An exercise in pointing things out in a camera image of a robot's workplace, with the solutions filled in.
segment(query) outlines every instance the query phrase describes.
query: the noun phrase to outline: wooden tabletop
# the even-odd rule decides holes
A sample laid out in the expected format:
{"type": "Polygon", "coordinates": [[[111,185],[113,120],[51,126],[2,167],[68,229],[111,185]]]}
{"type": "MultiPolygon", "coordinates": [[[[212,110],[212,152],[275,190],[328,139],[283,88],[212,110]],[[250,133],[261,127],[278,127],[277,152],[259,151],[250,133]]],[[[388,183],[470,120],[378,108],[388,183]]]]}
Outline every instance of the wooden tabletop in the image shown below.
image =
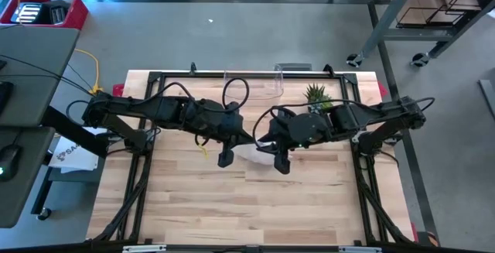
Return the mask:
{"type": "MultiPolygon", "coordinates": [[[[124,96],[143,97],[149,72],[130,70],[124,96]]],[[[381,102],[377,78],[358,72],[361,100],[381,102]]],[[[194,97],[221,101],[223,79],[167,78],[178,81],[194,97]]],[[[318,83],[332,98],[342,98],[337,80],[284,80],[280,104],[303,103],[306,86],[318,83]]],[[[251,91],[269,80],[249,80],[251,91]]],[[[184,95],[171,87],[165,95],[184,95]]],[[[255,121],[271,105],[247,104],[241,109],[244,128],[251,132],[255,121]]],[[[305,108],[293,108],[298,113],[305,108]]],[[[138,120],[124,118],[137,128],[138,120]]],[[[266,133],[270,118],[264,118],[257,138],[266,133]]],[[[217,166],[219,144],[209,142],[209,159],[194,143],[194,136],[163,130],[155,141],[152,167],[145,198],[139,238],[165,244],[311,244],[346,245],[364,243],[363,222],[357,198],[350,143],[329,142],[291,152],[292,166],[282,175],[272,166],[236,156],[225,169],[217,166]]],[[[384,148],[389,153],[393,149],[384,148]]],[[[405,236],[413,238],[408,209],[396,163],[387,156],[375,157],[381,201],[405,236]]],[[[108,156],[98,189],[87,237],[100,234],[122,205],[131,155],[108,156]]],[[[378,237],[376,217],[370,219],[378,237]]],[[[129,215],[130,233],[134,209],[129,215]]]]}

